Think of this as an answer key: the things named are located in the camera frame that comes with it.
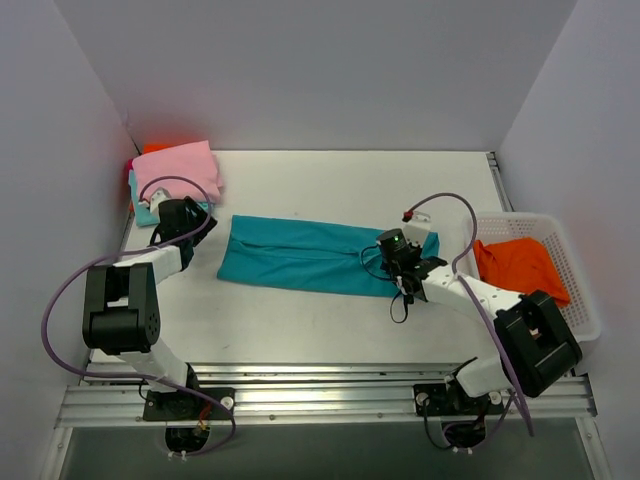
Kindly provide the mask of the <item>teal polo shirt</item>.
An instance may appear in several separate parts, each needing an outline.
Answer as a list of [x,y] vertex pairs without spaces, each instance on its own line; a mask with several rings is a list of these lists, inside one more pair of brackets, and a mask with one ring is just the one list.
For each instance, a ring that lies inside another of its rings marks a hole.
[[375,241],[380,229],[239,216],[217,278],[250,286],[391,298]]

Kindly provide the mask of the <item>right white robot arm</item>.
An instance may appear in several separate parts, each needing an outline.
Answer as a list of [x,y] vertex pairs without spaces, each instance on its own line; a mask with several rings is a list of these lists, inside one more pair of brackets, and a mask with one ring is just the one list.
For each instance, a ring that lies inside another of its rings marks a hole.
[[438,257],[422,258],[400,229],[383,232],[376,244],[383,269],[403,296],[480,320],[494,341],[495,355],[476,358],[452,374],[443,391],[453,411],[467,412],[481,396],[499,390],[535,398],[583,359],[578,340],[547,293],[503,290],[454,271]]

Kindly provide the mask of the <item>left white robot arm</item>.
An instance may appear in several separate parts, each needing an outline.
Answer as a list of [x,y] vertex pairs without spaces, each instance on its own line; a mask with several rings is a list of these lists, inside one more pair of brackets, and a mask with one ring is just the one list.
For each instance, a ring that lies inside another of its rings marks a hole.
[[193,368],[161,339],[157,285],[186,270],[217,221],[190,197],[163,200],[158,213],[148,252],[87,271],[82,336],[167,393],[166,408],[177,418],[190,419],[202,395]]

